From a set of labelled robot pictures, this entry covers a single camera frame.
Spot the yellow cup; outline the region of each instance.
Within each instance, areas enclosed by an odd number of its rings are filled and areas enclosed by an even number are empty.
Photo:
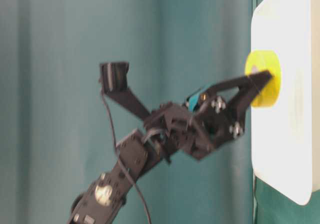
[[[281,87],[281,68],[276,53],[270,50],[252,51],[247,58],[244,70],[246,75],[263,70],[270,71],[273,78],[252,101],[251,106],[272,106],[277,101]]]

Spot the fabric backdrop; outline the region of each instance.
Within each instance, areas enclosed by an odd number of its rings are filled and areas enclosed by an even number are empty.
[[[0,0],[0,222],[65,223],[113,154],[98,64],[130,62],[148,108],[243,74],[252,0]],[[141,123],[110,104],[120,139]],[[250,123],[201,162],[138,181],[157,223],[252,223]],[[115,223],[146,223],[134,190]]]

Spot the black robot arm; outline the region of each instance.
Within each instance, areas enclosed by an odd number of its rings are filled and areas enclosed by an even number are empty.
[[[100,82],[105,95],[144,122],[145,134],[136,129],[116,145],[135,182],[163,159],[170,163],[178,150],[200,160],[241,136],[247,108],[272,78],[263,71],[224,81],[199,90],[182,105],[168,102],[149,113],[127,87],[128,68],[126,62],[101,64]],[[220,94],[233,88],[238,92],[227,102]],[[112,223],[131,187],[117,161],[76,199],[67,224]]]

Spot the cable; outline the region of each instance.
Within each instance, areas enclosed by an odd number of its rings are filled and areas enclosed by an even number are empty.
[[[147,206],[147,204],[146,204],[146,201],[145,201],[145,199],[144,199],[144,197],[143,197],[143,194],[141,193],[141,191],[140,191],[140,189],[139,189],[139,187],[136,185],[136,183],[135,183],[135,181],[133,180],[133,178],[131,177],[131,175],[130,175],[130,173],[128,172],[128,170],[126,169],[126,167],[125,167],[125,165],[123,164],[123,162],[122,162],[122,160],[121,160],[121,158],[120,158],[120,154],[117,152],[117,141],[116,141],[116,139],[115,139],[115,127],[113,126],[113,121],[112,121],[112,116],[111,116],[111,111],[110,111],[110,108],[109,108],[109,105],[108,105],[108,103],[107,103],[107,101],[106,101],[106,99],[105,99],[105,97],[104,97],[104,92],[103,92],[103,90],[101,89],[101,91],[100,91],[100,95],[101,95],[101,98],[102,98],[102,102],[103,102],[103,104],[104,104],[104,106],[105,106],[105,108],[106,108],[106,111],[107,111],[107,115],[108,115],[108,119],[109,119],[109,122],[110,122],[110,128],[111,128],[111,133],[112,133],[112,141],[113,141],[113,150],[115,151],[114,153],[115,153],[115,155],[117,156],[117,158],[118,158],[118,163],[119,163],[119,166],[120,166],[120,168],[122,169],[122,171],[124,172],[124,174],[125,174],[125,176],[126,176],[126,178],[129,180],[129,182],[130,182],[130,184],[131,185],[133,185],[134,187],[135,187],[135,189],[136,189],[136,191],[137,191],[137,193],[138,193],[138,195],[139,195],[139,197],[140,197],[140,199],[141,199],[141,201],[142,201],[142,203],[143,203],[143,207],[144,207],[144,211],[145,211],[145,213],[146,213],[146,215],[147,215],[147,219],[148,219],[148,224],[152,224],[151,223],[151,218],[150,218],[150,213],[149,213],[149,210],[148,210],[148,206]]]

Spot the white box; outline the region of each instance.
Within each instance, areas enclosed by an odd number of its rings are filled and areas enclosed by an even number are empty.
[[[263,0],[251,33],[282,70],[277,102],[251,110],[253,170],[303,205],[320,189],[320,0]]]

